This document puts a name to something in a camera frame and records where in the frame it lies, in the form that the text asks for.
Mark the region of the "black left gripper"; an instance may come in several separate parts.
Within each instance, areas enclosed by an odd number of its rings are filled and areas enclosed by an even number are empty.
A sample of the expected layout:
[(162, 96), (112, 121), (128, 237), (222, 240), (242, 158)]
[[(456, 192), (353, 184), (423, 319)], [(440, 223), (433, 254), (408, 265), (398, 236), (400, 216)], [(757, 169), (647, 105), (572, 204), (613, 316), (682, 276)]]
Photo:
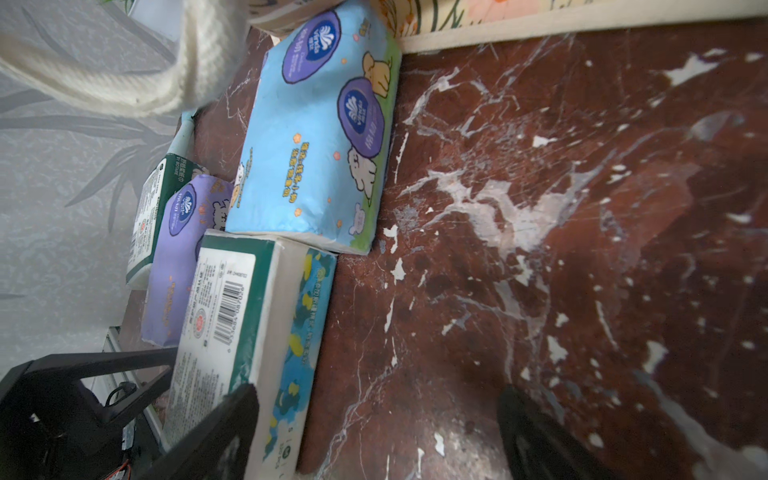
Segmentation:
[[(1, 477), (139, 478), (162, 456), (162, 448), (146, 415), (135, 416), (169, 388), (176, 355), (175, 347), (52, 354), (11, 369), (1, 380)], [(116, 405), (101, 405), (82, 384), (85, 378), (153, 367), (164, 371)], [(120, 437), (86, 455), (68, 434), (45, 423), (127, 425)]]

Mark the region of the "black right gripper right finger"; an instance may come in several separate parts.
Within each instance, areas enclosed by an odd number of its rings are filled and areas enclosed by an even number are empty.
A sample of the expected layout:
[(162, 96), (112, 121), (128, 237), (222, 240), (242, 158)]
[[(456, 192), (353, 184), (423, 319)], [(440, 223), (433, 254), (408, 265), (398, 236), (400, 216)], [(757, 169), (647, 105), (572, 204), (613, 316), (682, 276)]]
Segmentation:
[(513, 385), (506, 386), (499, 397), (497, 421), (514, 479), (618, 477)]

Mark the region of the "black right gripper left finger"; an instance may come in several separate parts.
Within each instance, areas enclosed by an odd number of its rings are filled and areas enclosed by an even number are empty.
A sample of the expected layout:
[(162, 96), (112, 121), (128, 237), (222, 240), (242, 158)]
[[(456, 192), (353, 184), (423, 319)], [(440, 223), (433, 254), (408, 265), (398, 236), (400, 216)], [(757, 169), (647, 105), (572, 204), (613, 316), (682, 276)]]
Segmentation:
[(252, 384), (228, 394), (168, 453), (145, 479), (243, 479), (260, 405)]

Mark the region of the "purple tissue pack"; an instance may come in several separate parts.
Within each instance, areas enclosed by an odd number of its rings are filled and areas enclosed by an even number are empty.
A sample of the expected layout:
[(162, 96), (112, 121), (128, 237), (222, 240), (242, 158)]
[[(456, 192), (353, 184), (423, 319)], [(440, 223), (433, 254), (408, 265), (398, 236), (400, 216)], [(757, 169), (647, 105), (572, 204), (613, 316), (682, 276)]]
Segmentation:
[(205, 233), (224, 230), (234, 185), (201, 174), (165, 204), (150, 269), (141, 339), (157, 347), (179, 343)]

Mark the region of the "light blue cartoon tissue pack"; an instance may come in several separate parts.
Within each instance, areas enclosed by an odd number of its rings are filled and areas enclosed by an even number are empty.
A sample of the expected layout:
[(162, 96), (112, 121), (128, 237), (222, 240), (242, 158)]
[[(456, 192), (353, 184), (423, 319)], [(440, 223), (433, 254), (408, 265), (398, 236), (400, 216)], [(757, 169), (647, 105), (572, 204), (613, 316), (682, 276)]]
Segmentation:
[(269, 50), (226, 228), (367, 254), (390, 152), (401, 51), (346, 1)]

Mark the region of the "cream floral canvas tote bag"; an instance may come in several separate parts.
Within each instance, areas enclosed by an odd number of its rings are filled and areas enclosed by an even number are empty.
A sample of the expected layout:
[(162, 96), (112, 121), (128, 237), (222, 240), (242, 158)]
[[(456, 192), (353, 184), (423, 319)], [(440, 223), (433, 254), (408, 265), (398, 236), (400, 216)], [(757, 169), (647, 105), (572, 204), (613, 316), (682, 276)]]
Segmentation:
[[(157, 73), (86, 67), (16, 37), (1, 37), (2, 72), (94, 113), (155, 117), (219, 97), (239, 68), (249, 29), (285, 38), (335, 1), (183, 1), (162, 19), (180, 25), (174, 63)], [(764, 17), (764, 1), (369, 1), (406, 53), (636, 26)]]

